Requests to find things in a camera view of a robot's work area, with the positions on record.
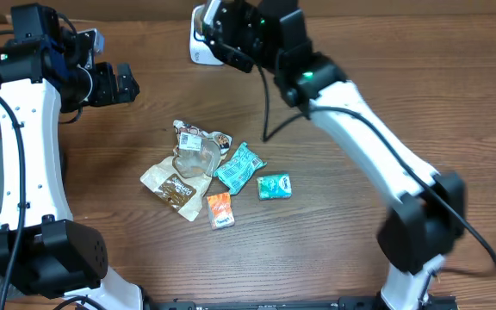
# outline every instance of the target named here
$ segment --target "label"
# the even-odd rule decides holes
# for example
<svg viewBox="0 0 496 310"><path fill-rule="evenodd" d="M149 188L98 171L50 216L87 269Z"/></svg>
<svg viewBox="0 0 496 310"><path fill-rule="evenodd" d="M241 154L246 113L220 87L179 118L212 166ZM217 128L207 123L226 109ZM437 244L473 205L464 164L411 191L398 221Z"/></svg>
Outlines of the label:
<svg viewBox="0 0 496 310"><path fill-rule="evenodd" d="M279 187L284 190L285 193L292 194L292 188L290 187L290 177L281 177L281 180L279 180Z"/></svg>
<svg viewBox="0 0 496 310"><path fill-rule="evenodd" d="M190 133L181 133L179 137L179 149L200 151L202 149L202 137Z"/></svg>
<svg viewBox="0 0 496 310"><path fill-rule="evenodd" d="M254 160L251 161L251 165L252 167L254 167L254 169L257 169L257 167L262 163L262 160L259 159L259 158L254 158Z"/></svg>
<svg viewBox="0 0 496 310"><path fill-rule="evenodd" d="M232 214L220 214L217 218L215 218L215 228L225 228L228 225L231 225L234 222Z"/></svg>
<svg viewBox="0 0 496 310"><path fill-rule="evenodd" d="M172 174L156 191L167 204L179 210L196 194L196 189L185 184L177 174Z"/></svg>

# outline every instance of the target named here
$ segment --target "brown snack package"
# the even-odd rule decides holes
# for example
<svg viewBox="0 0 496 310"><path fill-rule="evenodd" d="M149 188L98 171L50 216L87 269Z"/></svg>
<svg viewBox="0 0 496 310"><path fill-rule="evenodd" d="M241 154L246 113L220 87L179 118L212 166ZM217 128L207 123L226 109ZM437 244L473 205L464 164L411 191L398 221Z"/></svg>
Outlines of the brown snack package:
<svg viewBox="0 0 496 310"><path fill-rule="evenodd" d="M141 177L141 182L185 219L193 221L202 209L212 177L202 174L183 178L173 166L173 156L155 164Z"/></svg>

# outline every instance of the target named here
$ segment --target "snack wrapper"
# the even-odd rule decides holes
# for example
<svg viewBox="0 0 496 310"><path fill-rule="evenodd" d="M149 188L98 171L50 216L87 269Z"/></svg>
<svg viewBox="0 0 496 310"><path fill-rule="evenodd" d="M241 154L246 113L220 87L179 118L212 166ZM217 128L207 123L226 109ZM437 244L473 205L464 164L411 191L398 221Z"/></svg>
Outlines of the snack wrapper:
<svg viewBox="0 0 496 310"><path fill-rule="evenodd" d="M212 229L216 230L234 225L229 193L211 195L206 199L208 200L208 216Z"/></svg>
<svg viewBox="0 0 496 310"><path fill-rule="evenodd" d="M176 131L177 141L181 142L181 133L190 133L195 136L202 137L207 140L212 140L216 145L220 147L221 160L225 159L227 152L231 149L233 145L233 137L220 132L208 133L199 127L187 124L184 121L175 120L173 121L173 128Z"/></svg>
<svg viewBox="0 0 496 310"><path fill-rule="evenodd" d="M202 209L202 197L206 194L212 177L184 178L173 166L173 156L155 164L140 181L182 217L193 221Z"/></svg>
<svg viewBox="0 0 496 310"><path fill-rule="evenodd" d="M238 194L254 172L267 165L247 146L246 142L243 142L232 155L231 160L224 163L214 173L214 177L218 177L230 189L231 195Z"/></svg>
<svg viewBox="0 0 496 310"><path fill-rule="evenodd" d="M292 185L288 174L259 177L257 179L257 192L260 200L276 198L290 198Z"/></svg>
<svg viewBox="0 0 496 310"><path fill-rule="evenodd" d="M220 166L220 148L211 140L190 133L181 133L179 149L173 159L173 166L182 177L211 177Z"/></svg>

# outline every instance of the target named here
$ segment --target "clear plastic bag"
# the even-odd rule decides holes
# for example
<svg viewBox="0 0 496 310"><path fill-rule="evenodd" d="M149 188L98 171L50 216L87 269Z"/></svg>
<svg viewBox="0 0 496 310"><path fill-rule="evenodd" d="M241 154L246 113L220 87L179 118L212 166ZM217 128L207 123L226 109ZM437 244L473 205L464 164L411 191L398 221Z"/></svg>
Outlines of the clear plastic bag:
<svg viewBox="0 0 496 310"><path fill-rule="evenodd" d="M185 178L203 174L211 177L220 165L220 157L220 148L212 140L201 139L200 150L182 149L180 145L173 165Z"/></svg>

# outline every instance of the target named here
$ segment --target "barcode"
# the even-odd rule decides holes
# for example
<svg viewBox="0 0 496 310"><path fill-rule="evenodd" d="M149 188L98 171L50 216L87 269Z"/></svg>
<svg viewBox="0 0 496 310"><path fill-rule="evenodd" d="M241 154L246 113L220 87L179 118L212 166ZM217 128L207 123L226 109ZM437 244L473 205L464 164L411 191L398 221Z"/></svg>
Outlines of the barcode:
<svg viewBox="0 0 496 310"><path fill-rule="evenodd" d="M251 165L253 165L254 168L256 168L261 162L262 162L261 159L254 158L254 160L251 161Z"/></svg>
<svg viewBox="0 0 496 310"><path fill-rule="evenodd" d="M181 145L186 145L188 141L189 141L189 136L186 134L182 134L181 135Z"/></svg>

